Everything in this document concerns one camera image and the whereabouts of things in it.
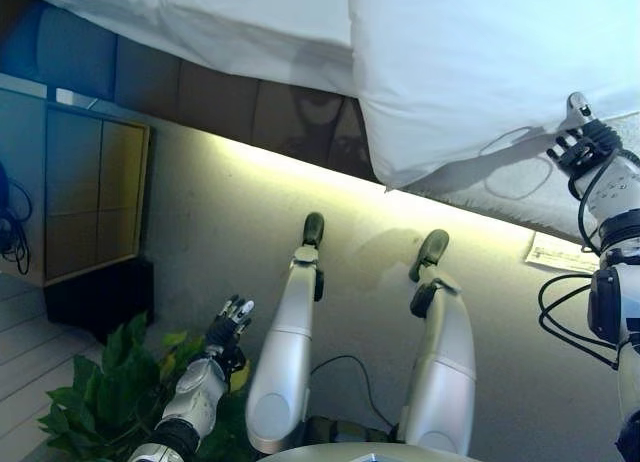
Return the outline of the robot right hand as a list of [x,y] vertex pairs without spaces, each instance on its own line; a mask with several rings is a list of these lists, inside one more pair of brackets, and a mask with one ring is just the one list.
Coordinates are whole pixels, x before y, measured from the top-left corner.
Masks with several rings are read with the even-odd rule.
[[578,180],[621,148],[617,132],[594,115],[581,92],[573,92],[566,101],[566,118],[546,155],[570,180]]

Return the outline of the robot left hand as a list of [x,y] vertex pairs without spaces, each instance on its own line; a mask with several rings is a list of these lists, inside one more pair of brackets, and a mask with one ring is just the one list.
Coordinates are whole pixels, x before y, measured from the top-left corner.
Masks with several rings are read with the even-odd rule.
[[245,300],[237,294],[231,296],[205,334],[205,350],[215,355],[230,352],[250,324],[254,307],[253,300]]

